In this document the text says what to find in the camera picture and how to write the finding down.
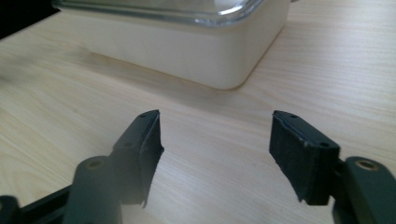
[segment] plastic container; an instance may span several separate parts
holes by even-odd
[[[95,53],[216,89],[241,85],[290,0],[55,0]]]

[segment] container lid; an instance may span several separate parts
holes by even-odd
[[[59,8],[218,27],[241,21],[264,1],[266,0],[53,0],[52,3]]]

